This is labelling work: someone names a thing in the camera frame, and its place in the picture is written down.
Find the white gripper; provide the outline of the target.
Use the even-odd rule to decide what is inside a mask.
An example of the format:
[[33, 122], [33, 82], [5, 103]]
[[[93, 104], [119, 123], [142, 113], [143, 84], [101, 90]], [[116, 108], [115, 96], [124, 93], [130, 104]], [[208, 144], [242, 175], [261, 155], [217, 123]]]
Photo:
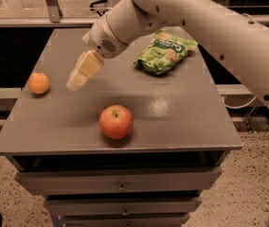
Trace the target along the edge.
[[95, 50], [83, 52], [78, 58], [66, 83], [69, 91], [77, 92], [93, 77], [104, 65], [104, 58], [114, 58], [127, 49], [128, 25], [125, 16], [107, 12], [82, 36], [82, 40]]

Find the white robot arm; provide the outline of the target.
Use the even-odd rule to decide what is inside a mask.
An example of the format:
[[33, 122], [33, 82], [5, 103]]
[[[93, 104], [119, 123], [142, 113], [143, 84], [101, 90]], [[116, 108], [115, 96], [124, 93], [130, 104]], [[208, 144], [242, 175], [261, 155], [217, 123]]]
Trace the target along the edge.
[[82, 39], [66, 87], [75, 92], [137, 38], [174, 25], [183, 28], [269, 109], [269, 27], [211, 0], [120, 0]]

